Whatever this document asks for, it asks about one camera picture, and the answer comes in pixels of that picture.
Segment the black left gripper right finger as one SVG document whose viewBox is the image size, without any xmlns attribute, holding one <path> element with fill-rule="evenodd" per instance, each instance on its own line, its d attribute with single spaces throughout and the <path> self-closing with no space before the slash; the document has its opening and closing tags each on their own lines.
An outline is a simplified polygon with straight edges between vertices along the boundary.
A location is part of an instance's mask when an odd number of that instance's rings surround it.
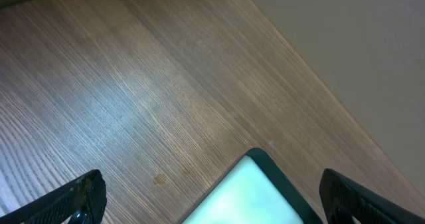
<svg viewBox="0 0 425 224">
<path fill-rule="evenodd" d="M 424 218 L 333 169 L 323 171 L 319 195 L 328 223 L 424 224 Z"/>
</svg>

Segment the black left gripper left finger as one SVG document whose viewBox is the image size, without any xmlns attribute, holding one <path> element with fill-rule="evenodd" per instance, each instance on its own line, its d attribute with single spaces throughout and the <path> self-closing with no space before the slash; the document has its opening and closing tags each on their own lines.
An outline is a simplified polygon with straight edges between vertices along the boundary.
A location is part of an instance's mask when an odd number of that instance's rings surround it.
<svg viewBox="0 0 425 224">
<path fill-rule="evenodd" d="M 101 223 L 106 183 L 93 169 L 31 203 L 1 217 L 2 223 Z"/>
</svg>

